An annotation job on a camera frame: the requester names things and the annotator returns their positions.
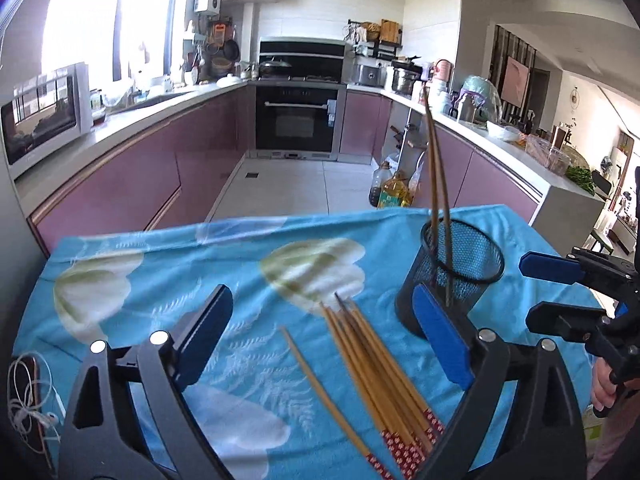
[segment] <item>black mesh pen holder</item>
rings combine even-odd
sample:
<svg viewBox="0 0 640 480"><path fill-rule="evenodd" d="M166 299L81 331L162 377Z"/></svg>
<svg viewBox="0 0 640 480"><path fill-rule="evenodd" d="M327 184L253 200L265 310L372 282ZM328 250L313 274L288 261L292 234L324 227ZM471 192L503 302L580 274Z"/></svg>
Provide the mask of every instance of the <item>black mesh pen holder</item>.
<svg viewBox="0 0 640 480"><path fill-rule="evenodd" d="M453 268L447 267L445 231L442 219L438 229L438 257L433 254L431 222L422 228L422 246L415 257L402 288L396 296L396 316L411 333L426 338L413 307L414 288L424 283L441 306L446 305L446 286L452 277L450 307L468 314L486 288L497 282L504 272L504 255L500 247L480 229L460 220L451 220Z"/></svg>

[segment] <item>pink picture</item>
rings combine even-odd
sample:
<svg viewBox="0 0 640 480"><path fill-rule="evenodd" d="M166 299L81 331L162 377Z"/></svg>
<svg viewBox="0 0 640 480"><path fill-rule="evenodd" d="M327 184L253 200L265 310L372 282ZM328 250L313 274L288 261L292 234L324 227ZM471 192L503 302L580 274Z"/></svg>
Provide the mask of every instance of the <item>pink picture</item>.
<svg viewBox="0 0 640 480"><path fill-rule="evenodd" d="M529 69L513 57L507 59L507 72L504 74L502 85L503 100L522 108L527 82L529 81Z"/></svg>

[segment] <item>clear plastic box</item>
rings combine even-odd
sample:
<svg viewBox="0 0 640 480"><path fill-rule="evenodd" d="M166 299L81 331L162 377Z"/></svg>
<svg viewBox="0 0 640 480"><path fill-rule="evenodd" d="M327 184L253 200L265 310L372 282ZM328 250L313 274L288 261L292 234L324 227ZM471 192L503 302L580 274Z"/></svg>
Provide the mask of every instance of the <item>clear plastic box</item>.
<svg viewBox="0 0 640 480"><path fill-rule="evenodd" d="M548 140L534 135L527 137L526 152L556 175L564 176L571 164L569 155L553 147Z"/></svg>

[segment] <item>blue tablecloth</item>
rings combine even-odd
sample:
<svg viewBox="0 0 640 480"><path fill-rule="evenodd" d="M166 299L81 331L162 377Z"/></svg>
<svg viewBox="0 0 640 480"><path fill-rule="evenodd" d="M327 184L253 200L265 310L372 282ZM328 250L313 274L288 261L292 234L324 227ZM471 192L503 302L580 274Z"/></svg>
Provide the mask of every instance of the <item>blue tablecloth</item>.
<svg viewBox="0 0 640 480"><path fill-rule="evenodd" d="M527 251L553 249L504 206L464 208L455 218L486 232L506 259L504 276L470 313L506 341L535 344L525 317L540 301L597 307L579 285L523 278ZM219 283L234 314L198 384L185 398L204 434L237 479L376 478L310 388L278 327L287 326L319 380L373 453L400 478L338 355L318 301L353 296L425 400L446 424L462 397L427 342L394 315L394 298L417 253L426 210L344 216L237 219L147 233L66 238L49 259L25 312L15 353L39 351L66 403L92 341L114 348L170 329L201 307ZM580 407L591 369L582 345L558 340ZM154 456L169 465L140 386L134 399ZM514 384L503 396L475 466L491 460Z"/></svg>

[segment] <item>oven handle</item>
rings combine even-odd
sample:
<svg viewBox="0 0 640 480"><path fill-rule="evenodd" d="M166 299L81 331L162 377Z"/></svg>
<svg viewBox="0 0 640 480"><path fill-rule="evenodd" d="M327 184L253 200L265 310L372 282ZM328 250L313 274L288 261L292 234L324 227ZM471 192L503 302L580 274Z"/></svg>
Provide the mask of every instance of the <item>oven handle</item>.
<svg viewBox="0 0 640 480"><path fill-rule="evenodd" d="M270 103L265 101L265 106L269 108L314 108L316 110L327 110L327 105L299 105L295 103Z"/></svg>

